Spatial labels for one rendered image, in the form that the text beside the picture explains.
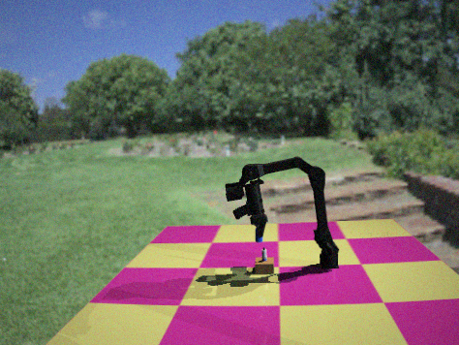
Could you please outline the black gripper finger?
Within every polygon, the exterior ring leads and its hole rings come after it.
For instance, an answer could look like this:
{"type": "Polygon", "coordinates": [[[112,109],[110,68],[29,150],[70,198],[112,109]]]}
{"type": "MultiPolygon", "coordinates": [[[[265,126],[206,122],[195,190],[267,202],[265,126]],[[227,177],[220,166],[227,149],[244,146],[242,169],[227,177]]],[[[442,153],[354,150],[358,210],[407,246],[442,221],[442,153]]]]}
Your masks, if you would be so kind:
{"type": "Polygon", "coordinates": [[[259,233],[260,238],[263,237],[264,230],[265,230],[265,225],[266,225],[266,223],[254,225],[254,226],[256,226],[256,228],[257,228],[257,230],[258,230],[258,233],[259,233]]]}

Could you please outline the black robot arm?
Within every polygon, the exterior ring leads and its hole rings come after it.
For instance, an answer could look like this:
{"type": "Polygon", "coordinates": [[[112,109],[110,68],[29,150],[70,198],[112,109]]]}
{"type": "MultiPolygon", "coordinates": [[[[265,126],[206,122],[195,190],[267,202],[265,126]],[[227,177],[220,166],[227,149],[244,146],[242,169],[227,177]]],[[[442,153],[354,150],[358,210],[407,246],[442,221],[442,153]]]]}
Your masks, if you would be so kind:
{"type": "MultiPolygon", "coordinates": [[[[267,164],[247,164],[242,169],[242,176],[239,182],[227,183],[227,201],[242,200],[245,187],[247,199],[258,198],[261,196],[260,184],[263,184],[261,176],[268,173],[275,173],[290,169],[299,168],[308,175],[314,193],[315,208],[317,214],[318,227],[314,230],[316,244],[321,249],[320,264],[322,269],[339,268],[337,244],[333,242],[330,230],[327,226],[326,205],[324,197],[325,171],[317,166],[311,166],[303,161],[299,156],[294,158],[271,162],[267,164]],[[254,180],[258,179],[258,180],[254,180]],[[253,181],[251,181],[253,180],[253,181]],[[250,181],[250,184],[246,184],[250,181]]],[[[250,208],[246,204],[233,211],[236,220],[248,214],[251,216],[250,208]]]]}

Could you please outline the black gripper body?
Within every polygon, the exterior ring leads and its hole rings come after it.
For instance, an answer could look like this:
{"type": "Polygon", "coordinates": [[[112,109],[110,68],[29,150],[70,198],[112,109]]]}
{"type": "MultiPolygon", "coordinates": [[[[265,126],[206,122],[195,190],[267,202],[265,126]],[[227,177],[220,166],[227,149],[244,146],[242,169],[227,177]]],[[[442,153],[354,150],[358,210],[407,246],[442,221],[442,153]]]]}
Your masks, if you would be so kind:
{"type": "Polygon", "coordinates": [[[247,199],[247,203],[252,215],[250,217],[251,225],[257,225],[268,222],[267,216],[266,214],[264,214],[261,196],[258,198],[247,199]]]}

